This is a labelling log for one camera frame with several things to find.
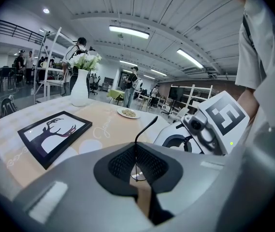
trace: food on plate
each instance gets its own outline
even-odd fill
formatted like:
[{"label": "food on plate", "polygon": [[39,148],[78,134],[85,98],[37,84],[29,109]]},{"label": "food on plate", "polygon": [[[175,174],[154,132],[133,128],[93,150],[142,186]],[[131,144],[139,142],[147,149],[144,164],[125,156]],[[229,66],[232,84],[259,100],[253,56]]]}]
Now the food on plate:
[{"label": "food on plate", "polygon": [[122,110],[122,113],[128,117],[136,116],[136,113],[134,113],[132,110],[129,110],[129,109]]}]

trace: plate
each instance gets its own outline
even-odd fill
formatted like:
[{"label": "plate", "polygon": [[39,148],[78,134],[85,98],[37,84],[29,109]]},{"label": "plate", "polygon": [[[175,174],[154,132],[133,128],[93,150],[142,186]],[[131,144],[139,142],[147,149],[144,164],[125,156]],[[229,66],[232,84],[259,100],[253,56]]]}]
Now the plate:
[{"label": "plate", "polygon": [[[129,116],[126,116],[125,114],[123,114],[123,113],[122,113],[122,110],[126,110],[126,109],[128,109],[128,110],[134,112],[134,113],[136,114],[136,116],[135,116],[135,117],[129,117]],[[117,112],[118,112],[120,115],[122,115],[122,116],[124,116],[124,117],[126,117],[126,118],[139,118],[139,117],[140,117],[140,115],[139,115],[138,112],[136,112],[136,111],[134,111],[134,110],[132,110],[132,109],[130,109],[130,108],[120,107],[120,108],[117,109]]]}]

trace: white tablecloth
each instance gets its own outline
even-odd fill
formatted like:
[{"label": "white tablecloth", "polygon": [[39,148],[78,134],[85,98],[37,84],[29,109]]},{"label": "white tablecloth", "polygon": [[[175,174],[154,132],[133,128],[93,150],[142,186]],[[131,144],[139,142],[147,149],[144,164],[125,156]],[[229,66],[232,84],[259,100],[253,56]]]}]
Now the white tablecloth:
[{"label": "white tablecloth", "polygon": [[[93,122],[92,127],[77,140],[79,142],[74,142],[53,163],[55,166],[74,155],[134,141],[137,133],[156,116],[137,111],[141,116],[139,119],[124,118],[117,114],[117,108],[119,106],[92,99],[88,99],[86,107],[75,107],[71,104],[70,97],[67,96],[17,111],[0,119],[0,159],[6,164],[15,179],[22,186],[26,186],[44,174],[46,170],[25,147],[17,133],[20,129],[61,111]],[[159,116],[157,122],[142,134],[140,141],[154,142],[159,132],[168,125]]]}]

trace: white vase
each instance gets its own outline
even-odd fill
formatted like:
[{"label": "white vase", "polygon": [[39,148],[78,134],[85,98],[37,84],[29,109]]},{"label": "white vase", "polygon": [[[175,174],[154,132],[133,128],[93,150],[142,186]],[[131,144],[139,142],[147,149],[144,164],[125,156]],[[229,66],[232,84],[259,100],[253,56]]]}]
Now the white vase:
[{"label": "white vase", "polygon": [[89,71],[78,69],[78,77],[71,92],[74,106],[85,106],[88,100],[87,75]]}]

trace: railing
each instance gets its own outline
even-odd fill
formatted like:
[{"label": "railing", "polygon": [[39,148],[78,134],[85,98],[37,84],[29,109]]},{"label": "railing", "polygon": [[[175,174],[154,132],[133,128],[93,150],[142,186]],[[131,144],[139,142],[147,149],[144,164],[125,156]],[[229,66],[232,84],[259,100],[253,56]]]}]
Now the railing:
[{"label": "railing", "polygon": [[44,36],[16,24],[0,20],[0,34],[23,39],[36,44],[42,44]]}]

